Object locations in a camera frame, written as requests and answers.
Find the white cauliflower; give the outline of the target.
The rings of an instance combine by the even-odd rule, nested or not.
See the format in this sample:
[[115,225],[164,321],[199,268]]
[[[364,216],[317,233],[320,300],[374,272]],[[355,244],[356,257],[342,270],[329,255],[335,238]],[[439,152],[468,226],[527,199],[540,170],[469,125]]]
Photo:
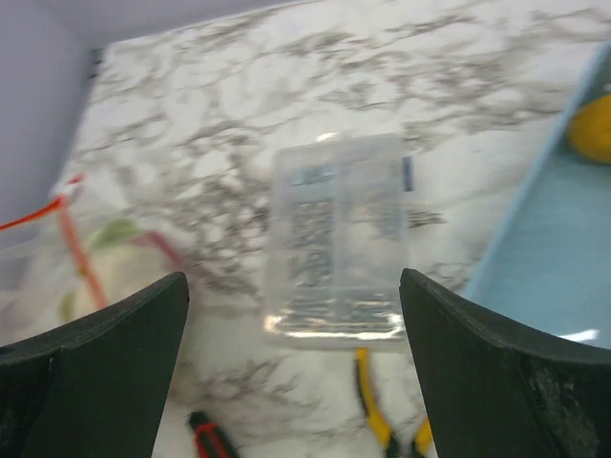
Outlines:
[[[170,273],[175,264],[154,235],[129,219],[116,219],[83,243],[107,305],[119,302]],[[86,278],[56,231],[33,256],[20,305],[35,316],[67,323],[97,310]]]

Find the clear zip top bag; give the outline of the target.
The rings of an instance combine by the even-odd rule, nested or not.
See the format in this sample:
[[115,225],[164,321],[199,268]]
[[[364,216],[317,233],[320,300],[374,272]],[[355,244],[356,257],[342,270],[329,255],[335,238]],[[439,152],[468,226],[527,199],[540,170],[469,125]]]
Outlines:
[[151,232],[155,242],[171,258],[175,267],[171,272],[184,271],[185,262],[176,245],[153,223],[121,215],[118,196],[102,193],[99,182],[78,175],[59,184],[48,203],[36,211],[14,220],[1,220],[1,343],[12,344],[63,325],[53,316],[35,316],[20,305],[22,289],[32,264],[33,256],[43,239],[56,231],[68,248],[77,272],[86,278],[88,290],[97,310],[105,303],[98,281],[83,243],[88,235],[102,229],[116,219],[129,219]]

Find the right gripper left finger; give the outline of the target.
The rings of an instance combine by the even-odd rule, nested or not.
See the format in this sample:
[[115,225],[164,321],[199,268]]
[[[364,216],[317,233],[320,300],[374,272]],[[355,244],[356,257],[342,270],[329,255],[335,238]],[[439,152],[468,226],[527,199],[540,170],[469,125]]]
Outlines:
[[172,273],[1,349],[4,457],[149,457],[189,310]]

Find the red black utility knife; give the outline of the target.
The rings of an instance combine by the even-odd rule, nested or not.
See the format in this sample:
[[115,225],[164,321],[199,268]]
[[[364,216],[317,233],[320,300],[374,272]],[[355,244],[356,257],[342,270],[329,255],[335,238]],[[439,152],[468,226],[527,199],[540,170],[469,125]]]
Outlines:
[[219,424],[203,411],[191,412],[188,425],[193,432],[197,454],[200,458],[241,457]]

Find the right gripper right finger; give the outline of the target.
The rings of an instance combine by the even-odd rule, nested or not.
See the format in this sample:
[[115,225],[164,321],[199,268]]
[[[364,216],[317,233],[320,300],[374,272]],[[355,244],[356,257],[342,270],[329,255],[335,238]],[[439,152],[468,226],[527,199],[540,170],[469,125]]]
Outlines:
[[400,298],[438,456],[609,457],[609,350],[506,318],[414,269]]

